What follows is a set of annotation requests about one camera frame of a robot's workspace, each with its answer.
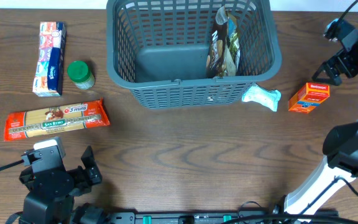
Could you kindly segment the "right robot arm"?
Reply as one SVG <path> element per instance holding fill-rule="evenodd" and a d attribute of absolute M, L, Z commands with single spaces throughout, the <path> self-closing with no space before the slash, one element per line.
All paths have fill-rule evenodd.
<path fill-rule="evenodd" d="M 312 107 L 323 92 L 341 83 L 340 74 L 358 74 L 358 41 L 349 50 L 342 49 L 324 62 L 313 75 L 313 82 L 294 95 L 288 105 L 302 110 Z M 323 160 L 293 192 L 285 195 L 271 211 L 244 203 L 233 212 L 203 213 L 106 213 L 88 203 L 85 215 L 74 223 L 347 223 L 334 210 L 321 206 L 342 186 L 351 186 L 358 178 L 358 120 L 333 128 L 323 144 Z"/>

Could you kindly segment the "light teal snack packet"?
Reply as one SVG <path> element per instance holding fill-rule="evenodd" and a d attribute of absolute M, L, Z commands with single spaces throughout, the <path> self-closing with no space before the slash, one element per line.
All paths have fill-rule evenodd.
<path fill-rule="evenodd" d="M 266 90 L 254 83 L 243 94 L 241 101 L 247 103 L 250 101 L 256 102 L 276 112 L 278 102 L 281 99 L 281 93 L 278 90 Z"/>

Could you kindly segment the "orange Redoxon box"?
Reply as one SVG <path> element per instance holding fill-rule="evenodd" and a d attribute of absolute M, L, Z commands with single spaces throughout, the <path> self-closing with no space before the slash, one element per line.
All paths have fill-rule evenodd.
<path fill-rule="evenodd" d="M 308 82 L 288 100 L 288 110 L 308 114 L 329 97 L 329 85 Z"/>

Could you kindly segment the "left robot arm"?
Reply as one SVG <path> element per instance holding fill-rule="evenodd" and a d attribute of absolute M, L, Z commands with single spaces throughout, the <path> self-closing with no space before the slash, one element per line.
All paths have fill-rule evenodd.
<path fill-rule="evenodd" d="M 74 198 L 88 194 L 102 182 L 93 150 L 88 146 L 81 161 L 84 166 L 66 170 L 57 146 L 26 151 L 22 158 L 27 167 L 19 176 L 29 193 L 23 211 L 12 214 L 7 223 L 79 223 L 85 214 L 73 211 Z"/>

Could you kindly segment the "brown Nescafe Gold pouch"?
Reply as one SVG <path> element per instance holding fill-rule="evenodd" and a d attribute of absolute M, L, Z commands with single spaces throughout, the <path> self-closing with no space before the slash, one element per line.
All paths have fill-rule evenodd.
<path fill-rule="evenodd" d="M 237 19 L 224 7 L 215 15 L 206 61 L 206 76 L 236 76 L 241 59 Z"/>

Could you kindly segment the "Kleenex tissue multipack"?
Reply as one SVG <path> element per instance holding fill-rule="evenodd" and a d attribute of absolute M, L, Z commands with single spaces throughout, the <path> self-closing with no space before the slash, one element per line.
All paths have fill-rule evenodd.
<path fill-rule="evenodd" d="M 39 57 L 32 86 L 39 97 L 62 95 L 66 34 L 63 22 L 40 23 Z"/>

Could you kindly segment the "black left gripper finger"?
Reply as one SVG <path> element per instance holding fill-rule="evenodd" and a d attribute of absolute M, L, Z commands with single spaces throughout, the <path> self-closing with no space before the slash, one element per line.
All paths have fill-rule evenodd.
<path fill-rule="evenodd" d="M 89 174 L 99 174 L 100 173 L 98 165 L 96 164 L 93 149 L 91 146 L 88 146 L 85 149 L 83 155 L 81 156 L 81 161 L 83 162 L 83 164 L 85 166 L 85 170 Z"/>
<path fill-rule="evenodd" d="M 62 155 L 57 146 L 31 149 L 21 155 L 21 158 L 24 165 L 31 166 L 33 171 L 65 170 Z"/>

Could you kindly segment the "grey plastic basket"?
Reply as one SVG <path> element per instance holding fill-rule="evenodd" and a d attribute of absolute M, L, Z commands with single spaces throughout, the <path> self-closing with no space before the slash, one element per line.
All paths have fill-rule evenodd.
<path fill-rule="evenodd" d="M 220 8 L 237 21 L 231 77 L 206 71 Z M 109 0 L 106 12 L 108 74 L 149 109 L 231 104 L 282 64 L 269 0 Z"/>

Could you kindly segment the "green lid pesto jar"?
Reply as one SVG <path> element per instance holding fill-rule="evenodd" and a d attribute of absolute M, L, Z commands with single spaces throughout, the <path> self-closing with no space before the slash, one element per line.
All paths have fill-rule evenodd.
<path fill-rule="evenodd" d="M 95 77 L 84 61 L 74 61 L 69 64 L 67 74 L 76 87 L 81 90 L 90 89 L 95 84 Z"/>

